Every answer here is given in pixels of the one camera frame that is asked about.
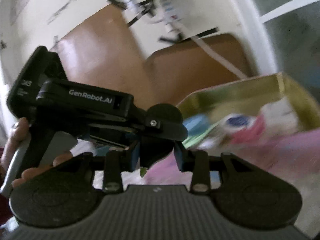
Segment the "person's left hand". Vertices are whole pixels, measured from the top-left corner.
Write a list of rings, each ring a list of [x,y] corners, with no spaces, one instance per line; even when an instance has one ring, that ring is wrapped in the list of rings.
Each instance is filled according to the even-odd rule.
[[[27,138],[29,124],[26,118],[20,118],[16,124],[12,127],[11,134],[9,139],[4,146],[3,153],[1,155],[1,177],[4,177],[6,174],[9,164],[14,156],[15,151],[18,149],[22,141]],[[48,171],[51,168],[64,163],[73,158],[73,155],[70,151],[64,152],[63,154],[57,156],[50,165],[41,165],[39,167],[32,167],[26,169],[22,172],[21,178],[15,179],[12,182],[12,187],[18,187],[25,183],[28,180],[33,179],[34,177],[42,174],[43,172]]]

